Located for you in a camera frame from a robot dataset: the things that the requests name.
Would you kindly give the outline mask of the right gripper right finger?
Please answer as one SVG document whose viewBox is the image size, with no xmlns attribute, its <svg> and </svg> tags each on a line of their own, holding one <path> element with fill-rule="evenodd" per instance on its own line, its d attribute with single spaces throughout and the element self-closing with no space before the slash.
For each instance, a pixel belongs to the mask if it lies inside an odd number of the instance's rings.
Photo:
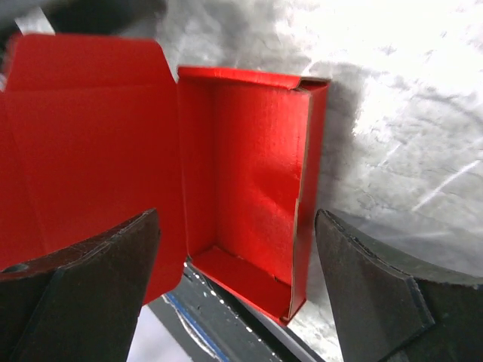
<svg viewBox="0 0 483 362">
<path fill-rule="evenodd" d="M 345 361 L 480 361 L 482 279 L 384 244 L 327 210 L 315 238 Z"/>
</svg>

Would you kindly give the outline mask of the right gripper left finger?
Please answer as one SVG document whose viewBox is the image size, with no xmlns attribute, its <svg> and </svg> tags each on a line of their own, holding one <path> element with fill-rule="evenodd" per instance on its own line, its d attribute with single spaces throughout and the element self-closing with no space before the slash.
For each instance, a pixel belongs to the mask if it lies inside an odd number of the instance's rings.
<svg viewBox="0 0 483 362">
<path fill-rule="evenodd" d="M 1 273 L 3 361 L 125 361 L 155 262 L 156 210 Z"/>
</svg>

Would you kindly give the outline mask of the red paper box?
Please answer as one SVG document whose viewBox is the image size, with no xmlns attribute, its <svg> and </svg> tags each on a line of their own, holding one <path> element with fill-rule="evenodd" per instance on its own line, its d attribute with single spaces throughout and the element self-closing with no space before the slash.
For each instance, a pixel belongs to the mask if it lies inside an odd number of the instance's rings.
<svg viewBox="0 0 483 362">
<path fill-rule="evenodd" d="M 189 260 L 276 323 L 306 300 L 329 81 L 169 69 L 161 46 L 16 35 L 1 92 L 1 264 L 156 209 L 145 300 Z"/>
</svg>

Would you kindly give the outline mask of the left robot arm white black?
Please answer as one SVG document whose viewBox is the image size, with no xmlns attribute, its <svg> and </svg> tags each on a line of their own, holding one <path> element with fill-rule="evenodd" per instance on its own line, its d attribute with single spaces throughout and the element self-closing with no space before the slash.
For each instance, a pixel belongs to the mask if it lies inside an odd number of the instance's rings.
<svg viewBox="0 0 483 362">
<path fill-rule="evenodd" d="M 142 307 L 129 361 L 320 361 L 280 327 L 189 263 L 177 287 Z"/>
</svg>

